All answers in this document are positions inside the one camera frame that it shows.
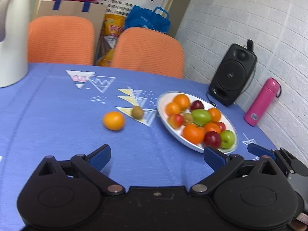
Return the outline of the green apple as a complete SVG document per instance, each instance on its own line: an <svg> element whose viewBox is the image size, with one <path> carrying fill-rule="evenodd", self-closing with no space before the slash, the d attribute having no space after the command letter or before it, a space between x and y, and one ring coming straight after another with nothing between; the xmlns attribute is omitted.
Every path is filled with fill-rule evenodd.
<svg viewBox="0 0 308 231"><path fill-rule="evenodd" d="M235 143L235 134L231 130L225 130L220 133L221 144L223 149L231 148Z"/></svg>

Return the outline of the dark red apple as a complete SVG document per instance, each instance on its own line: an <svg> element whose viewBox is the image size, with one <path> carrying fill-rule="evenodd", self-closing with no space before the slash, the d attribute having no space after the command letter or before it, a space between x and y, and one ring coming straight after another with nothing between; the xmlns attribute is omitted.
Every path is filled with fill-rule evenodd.
<svg viewBox="0 0 308 231"><path fill-rule="evenodd" d="M206 146L211 146L211 147L216 148L216 149L220 148L220 146L221 146L220 134L215 132L215 131L207 132L204 136L203 143Z"/></svg>

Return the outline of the large mandarin with stem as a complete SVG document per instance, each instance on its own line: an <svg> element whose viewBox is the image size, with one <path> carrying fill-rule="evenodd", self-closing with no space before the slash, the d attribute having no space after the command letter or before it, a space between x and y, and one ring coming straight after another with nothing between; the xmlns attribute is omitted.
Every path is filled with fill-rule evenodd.
<svg viewBox="0 0 308 231"><path fill-rule="evenodd" d="M182 131L182 137L195 145L202 143L204 136L204 128L195 124L186 125Z"/></svg>

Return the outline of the brown kiwi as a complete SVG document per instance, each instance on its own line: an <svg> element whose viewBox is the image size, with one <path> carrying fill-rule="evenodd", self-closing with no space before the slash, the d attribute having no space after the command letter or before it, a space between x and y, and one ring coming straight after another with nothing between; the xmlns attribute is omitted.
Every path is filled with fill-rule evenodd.
<svg viewBox="0 0 308 231"><path fill-rule="evenodd" d="M131 110L131 116L134 119L142 119L144 116L144 110L140 106L134 106Z"/></svg>
<svg viewBox="0 0 308 231"><path fill-rule="evenodd" d="M183 114L183 124L186 126L193 123L193 116L190 113Z"/></svg>

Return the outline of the red tomato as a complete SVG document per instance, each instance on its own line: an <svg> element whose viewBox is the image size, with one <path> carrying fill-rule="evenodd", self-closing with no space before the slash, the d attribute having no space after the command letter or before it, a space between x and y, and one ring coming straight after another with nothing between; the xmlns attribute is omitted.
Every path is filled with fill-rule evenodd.
<svg viewBox="0 0 308 231"><path fill-rule="evenodd" d="M173 129L180 129L184 123L184 117L181 114L171 114L167 122Z"/></svg>
<svg viewBox="0 0 308 231"><path fill-rule="evenodd" d="M218 125L221 132L226 130L226 125L223 122L217 122L216 124Z"/></svg>

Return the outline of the red tomato in plate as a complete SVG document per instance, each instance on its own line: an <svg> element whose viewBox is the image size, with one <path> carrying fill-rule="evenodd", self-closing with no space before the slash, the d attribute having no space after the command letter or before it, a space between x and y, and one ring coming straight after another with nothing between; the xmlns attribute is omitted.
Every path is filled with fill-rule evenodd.
<svg viewBox="0 0 308 231"><path fill-rule="evenodd" d="M217 122L216 124L218 125L221 132L226 130L226 125L223 122Z"/></svg>

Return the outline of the mandarin in plate front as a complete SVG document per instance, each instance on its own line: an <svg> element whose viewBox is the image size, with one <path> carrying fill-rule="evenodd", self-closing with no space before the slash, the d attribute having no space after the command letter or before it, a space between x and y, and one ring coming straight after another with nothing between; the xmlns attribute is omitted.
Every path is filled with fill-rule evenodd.
<svg viewBox="0 0 308 231"><path fill-rule="evenodd" d="M216 133L219 134L221 132L219 125L217 123L213 123L213 122L205 124L203 126L203 128L205 130L205 133L213 131L213 132L216 132Z"/></svg>

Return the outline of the small orange on table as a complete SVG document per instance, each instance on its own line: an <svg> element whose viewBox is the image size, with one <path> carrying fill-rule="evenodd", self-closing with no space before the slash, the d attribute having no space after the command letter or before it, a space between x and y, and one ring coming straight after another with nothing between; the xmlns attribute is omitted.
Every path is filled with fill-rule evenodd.
<svg viewBox="0 0 308 231"><path fill-rule="evenodd" d="M104 126L112 131L119 131L123 129L125 125L124 115L115 111L106 113L102 121Z"/></svg>

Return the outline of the green mango in plate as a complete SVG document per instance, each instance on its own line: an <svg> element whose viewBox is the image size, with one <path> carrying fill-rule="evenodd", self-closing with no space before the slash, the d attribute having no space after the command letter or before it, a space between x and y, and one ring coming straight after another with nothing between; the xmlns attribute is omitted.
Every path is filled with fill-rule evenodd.
<svg viewBox="0 0 308 231"><path fill-rule="evenodd" d="M196 109L191 112L193 122L199 126L204 126L211 122L211 115L207 110Z"/></svg>

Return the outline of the brown kiwi on table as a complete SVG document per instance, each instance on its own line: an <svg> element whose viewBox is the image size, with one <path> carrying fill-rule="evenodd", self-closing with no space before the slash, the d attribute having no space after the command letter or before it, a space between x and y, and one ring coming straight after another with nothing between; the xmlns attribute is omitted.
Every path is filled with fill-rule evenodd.
<svg viewBox="0 0 308 231"><path fill-rule="evenodd" d="M134 106L131 110L131 116L134 119L142 119L144 116L144 110L140 106Z"/></svg>

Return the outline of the blue patterned tablecloth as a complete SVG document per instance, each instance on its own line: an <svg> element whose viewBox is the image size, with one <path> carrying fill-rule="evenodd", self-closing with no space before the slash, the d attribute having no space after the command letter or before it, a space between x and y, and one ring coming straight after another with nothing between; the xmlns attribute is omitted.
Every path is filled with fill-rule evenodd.
<svg viewBox="0 0 308 231"><path fill-rule="evenodd" d="M18 195L47 155L58 160L112 151L103 173L125 188L190 187L213 170L203 155L173 137L156 112L157 98L179 91L205 99L207 86L190 80L81 65L31 64L19 83L1 89L1 230L20 230ZM142 119L131 110L140 106ZM124 115L107 129L108 112Z"/></svg>

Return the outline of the orange chair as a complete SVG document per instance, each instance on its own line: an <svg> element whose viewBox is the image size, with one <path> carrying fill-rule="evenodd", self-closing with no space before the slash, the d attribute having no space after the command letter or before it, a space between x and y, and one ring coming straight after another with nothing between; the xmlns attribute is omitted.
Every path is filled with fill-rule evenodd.
<svg viewBox="0 0 308 231"><path fill-rule="evenodd" d="M95 29L76 16L43 16L31 21L28 62L93 65Z"/></svg>
<svg viewBox="0 0 308 231"><path fill-rule="evenodd" d="M146 28L128 28L120 35L112 68L142 71L182 79L185 56L181 44L167 34Z"/></svg>

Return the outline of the right orange chair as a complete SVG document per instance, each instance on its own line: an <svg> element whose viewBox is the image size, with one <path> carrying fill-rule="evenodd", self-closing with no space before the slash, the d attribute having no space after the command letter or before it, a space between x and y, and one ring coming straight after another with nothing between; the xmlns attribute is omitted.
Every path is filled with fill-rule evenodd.
<svg viewBox="0 0 308 231"><path fill-rule="evenodd" d="M167 34L146 28L128 28L120 35L112 68L142 71L182 79L185 56L181 44Z"/></svg>

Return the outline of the yellow packaged bag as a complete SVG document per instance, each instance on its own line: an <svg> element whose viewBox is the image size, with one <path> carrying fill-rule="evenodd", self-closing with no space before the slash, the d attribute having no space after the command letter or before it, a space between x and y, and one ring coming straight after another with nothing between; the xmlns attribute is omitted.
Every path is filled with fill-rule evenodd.
<svg viewBox="0 0 308 231"><path fill-rule="evenodd" d="M126 17L106 14L99 39L96 66L110 67L118 38L124 31Z"/></svg>

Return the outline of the white thermos jug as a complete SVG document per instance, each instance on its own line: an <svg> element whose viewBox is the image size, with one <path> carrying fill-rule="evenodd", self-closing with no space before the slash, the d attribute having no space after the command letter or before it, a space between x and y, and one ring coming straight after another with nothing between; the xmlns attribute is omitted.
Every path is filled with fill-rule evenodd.
<svg viewBox="0 0 308 231"><path fill-rule="evenodd" d="M22 80L28 72L30 0L1 0L1 87Z"/></svg>

